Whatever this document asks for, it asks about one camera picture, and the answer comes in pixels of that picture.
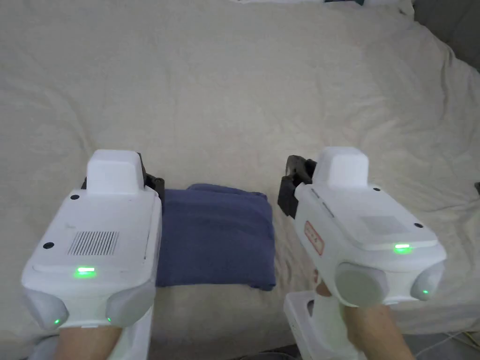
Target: folded towel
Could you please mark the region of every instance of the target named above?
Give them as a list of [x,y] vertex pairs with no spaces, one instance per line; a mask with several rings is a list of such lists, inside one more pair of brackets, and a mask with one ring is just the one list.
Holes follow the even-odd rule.
[[259,192],[210,184],[165,191],[156,285],[275,286],[272,208]]

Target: speaker grille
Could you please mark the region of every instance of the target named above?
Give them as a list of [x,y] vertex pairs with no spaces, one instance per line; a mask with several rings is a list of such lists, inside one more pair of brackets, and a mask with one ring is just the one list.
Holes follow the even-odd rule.
[[118,231],[77,231],[68,250],[68,255],[113,255]]

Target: sticker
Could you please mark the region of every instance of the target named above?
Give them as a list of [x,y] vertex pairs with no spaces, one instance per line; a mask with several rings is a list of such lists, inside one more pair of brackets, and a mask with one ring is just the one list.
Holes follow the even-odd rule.
[[303,232],[307,236],[308,240],[310,240],[315,250],[317,250],[317,253],[322,256],[324,253],[325,243],[320,235],[318,235],[318,232],[316,232],[313,226],[310,224],[310,221],[305,223]]

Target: white blanket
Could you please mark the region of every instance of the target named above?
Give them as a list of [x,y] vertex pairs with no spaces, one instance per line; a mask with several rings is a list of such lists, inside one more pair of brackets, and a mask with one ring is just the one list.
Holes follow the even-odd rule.
[[142,153],[170,188],[268,195],[277,287],[158,291],[153,348],[228,359],[293,343],[284,295],[312,265],[276,206],[288,155],[352,145],[371,181],[448,252],[435,299],[403,304],[408,332],[479,316],[480,76],[387,8],[228,0],[24,0],[0,8],[0,353],[44,335],[21,305],[24,263],[95,149]]

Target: forearm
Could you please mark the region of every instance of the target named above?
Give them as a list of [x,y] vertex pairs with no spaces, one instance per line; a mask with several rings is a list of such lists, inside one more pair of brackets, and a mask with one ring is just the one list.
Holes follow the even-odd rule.
[[350,341],[368,360],[413,360],[387,306],[347,309]]
[[55,360],[106,360],[121,331],[113,326],[61,329]]
[[414,360],[402,336],[376,340],[365,345],[363,352],[368,360]]

